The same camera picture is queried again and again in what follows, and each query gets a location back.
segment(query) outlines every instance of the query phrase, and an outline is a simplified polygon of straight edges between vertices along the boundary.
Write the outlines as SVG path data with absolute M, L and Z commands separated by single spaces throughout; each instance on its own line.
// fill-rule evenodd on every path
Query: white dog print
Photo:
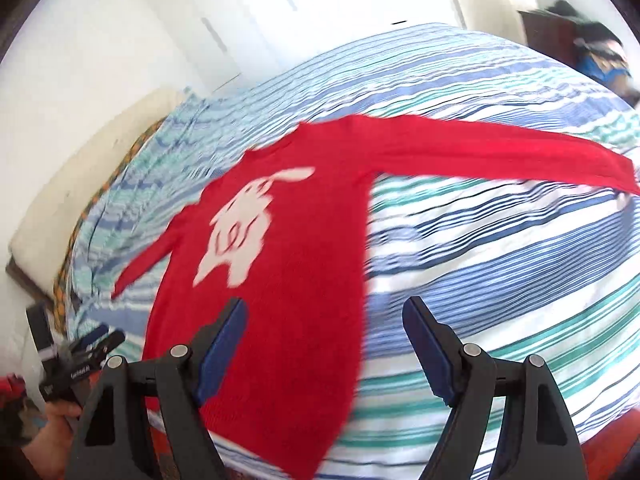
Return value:
M 275 180 L 298 182 L 310 177 L 315 168 L 292 168 L 268 177 L 256 178 L 217 212 L 209 225 L 213 231 L 207 252 L 202 257 L 193 286 L 200 283 L 215 267 L 227 264 L 227 286 L 244 283 L 249 268 L 262 250 L 264 234 L 271 223 L 267 211 L 273 197 L 267 192 Z

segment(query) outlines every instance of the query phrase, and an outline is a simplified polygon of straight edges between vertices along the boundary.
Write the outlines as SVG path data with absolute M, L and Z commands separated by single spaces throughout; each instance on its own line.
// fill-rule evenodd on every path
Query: blue gripper pad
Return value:
M 426 310 L 422 300 L 419 298 L 416 300 L 419 300 Z M 402 307 L 402 325 L 429 381 L 431 391 L 435 396 L 441 397 L 447 406 L 452 406 L 456 399 L 456 391 L 452 382 L 454 369 L 424 319 L 425 314 L 420 310 L 420 306 L 413 298 L 406 300 Z M 426 314 L 431 316 L 433 322 L 436 323 L 435 318 L 428 310 Z
M 200 363 L 198 372 L 198 386 L 194 393 L 194 400 L 198 406 L 203 405 L 209 397 L 214 396 L 222 384 L 231 358 L 236 352 L 236 347 L 244 334 L 248 309 L 243 300 L 232 300 L 231 312 L 223 321 L 218 336 L 213 340 L 206 355 Z

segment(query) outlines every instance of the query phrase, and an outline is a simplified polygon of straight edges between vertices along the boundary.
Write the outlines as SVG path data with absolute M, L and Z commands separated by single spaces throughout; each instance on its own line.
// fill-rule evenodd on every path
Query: blue and white striped fabric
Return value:
M 125 265 L 244 150 L 301 120 L 353 113 L 518 124 L 587 137 L 640 162 L 638 115 L 532 50 L 439 24 L 367 38 L 251 91 L 224 100 L 192 95 L 178 107 L 82 226 L 68 282 L 81 306 L 69 333 L 98 322 L 123 328 L 118 351 L 139 359 L 168 260 L 111 301 Z M 414 294 L 495 357 L 544 356 L 583 441 L 638 402 L 637 197 L 553 182 L 382 175 L 369 208 L 364 360 L 350 420 L 318 478 L 420 476 L 448 409 L 402 329 L 402 303 Z M 474 478 L 488 475 L 501 407 L 497 400 Z M 284 476 L 214 439 L 228 465 Z

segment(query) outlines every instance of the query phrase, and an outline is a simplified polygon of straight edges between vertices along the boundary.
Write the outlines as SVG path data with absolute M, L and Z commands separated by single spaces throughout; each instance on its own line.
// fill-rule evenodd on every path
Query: silver screw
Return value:
M 543 367 L 545 365 L 545 360 L 540 357 L 538 354 L 532 354 L 529 356 L 529 362 L 534 365 L 536 368 Z
M 109 357 L 109 360 L 107 361 L 107 366 L 109 368 L 117 368 L 121 364 L 122 364 L 122 357 L 120 357 L 119 355 L 114 355 L 113 357 Z
M 189 351 L 189 348 L 187 345 L 176 345 L 173 348 L 171 348 L 170 354 L 173 357 L 184 357 L 185 355 L 187 355 L 188 351 Z
M 465 351 L 465 354 L 471 357 L 479 356 L 480 352 L 482 352 L 482 349 L 475 343 L 467 343 L 462 349 Z

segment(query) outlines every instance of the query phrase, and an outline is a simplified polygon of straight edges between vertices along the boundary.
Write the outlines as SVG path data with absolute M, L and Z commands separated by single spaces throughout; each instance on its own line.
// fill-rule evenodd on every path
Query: mattress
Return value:
M 638 115 L 603 86 L 526 47 L 441 24 L 366 38 L 224 100 L 190 95 L 89 211 L 66 282 L 68 330 L 105 322 L 140 358 L 168 259 L 116 301 L 113 284 L 185 204 L 302 121 L 347 114 L 517 124 L 596 140 L 640 166 Z M 317 478 L 418 478 L 449 414 L 402 329 L 419 295 L 439 322 L 493 357 L 542 355 L 581 441 L 640 396 L 640 208 L 607 188 L 524 180 L 381 175 L 370 192 L 367 327 L 348 423 Z M 495 399 L 473 478 L 486 478 Z M 153 416 L 161 426 L 159 415 Z M 284 474 L 212 435 L 225 463 Z

